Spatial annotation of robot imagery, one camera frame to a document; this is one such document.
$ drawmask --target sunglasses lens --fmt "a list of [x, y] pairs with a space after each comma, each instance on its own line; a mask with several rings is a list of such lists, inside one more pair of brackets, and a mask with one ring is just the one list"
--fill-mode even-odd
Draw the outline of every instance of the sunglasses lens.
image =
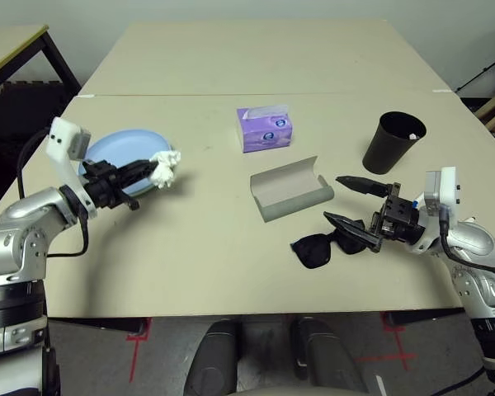
[[318, 268], [330, 261], [330, 238], [322, 233], [301, 238], [291, 248], [306, 268]]

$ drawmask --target sunglasses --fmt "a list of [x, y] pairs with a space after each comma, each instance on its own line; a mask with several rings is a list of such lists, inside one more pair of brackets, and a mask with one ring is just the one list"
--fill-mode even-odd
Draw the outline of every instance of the sunglasses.
[[[355, 220], [354, 225], [360, 229], [365, 229], [363, 220]], [[333, 233], [316, 233], [308, 237], [301, 238], [291, 244], [291, 249], [295, 252], [300, 262], [306, 268], [314, 269], [324, 266], [330, 261], [330, 242], [335, 242], [346, 254], [356, 254], [365, 250], [366, 245], [354, 238], [342, 229], [335, 229]]]

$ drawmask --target black cup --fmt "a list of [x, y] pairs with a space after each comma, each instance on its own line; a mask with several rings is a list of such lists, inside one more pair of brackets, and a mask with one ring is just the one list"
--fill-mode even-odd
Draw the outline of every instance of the black cup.
[[383, 175], [425, 135], [426, 126], [418, 118], [401, 111], [385, 113], [379, 118], [378, 129], [363, 157], [363, 166]]

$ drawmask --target floor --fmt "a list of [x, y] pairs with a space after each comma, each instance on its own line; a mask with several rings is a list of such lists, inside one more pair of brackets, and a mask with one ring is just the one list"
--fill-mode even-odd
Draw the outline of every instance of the floor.
[[[388, 395], [428, 395], [480, 366], [479, 345], [463, 314], [392, 328], [381, 313], [312, 315], [342, 339], [365, 377], [381, 375]], [[238, 391], [308, 386], [294, 377], [288, 340], [292, 315], [241, 317], [244, 354]], [[219, 318], [153, 318], [143, 341], [122, 332], [52, 322], [63, 395], [182, 395], [198, 343]], [[451, 395], [486, 395], [485, 376]]]

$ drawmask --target tissue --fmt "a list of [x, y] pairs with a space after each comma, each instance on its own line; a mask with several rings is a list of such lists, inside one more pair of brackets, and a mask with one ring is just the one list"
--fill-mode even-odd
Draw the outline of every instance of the tissue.
[[237, 109], [244, 153], [290, 145], [292, 124], [287, 105]]

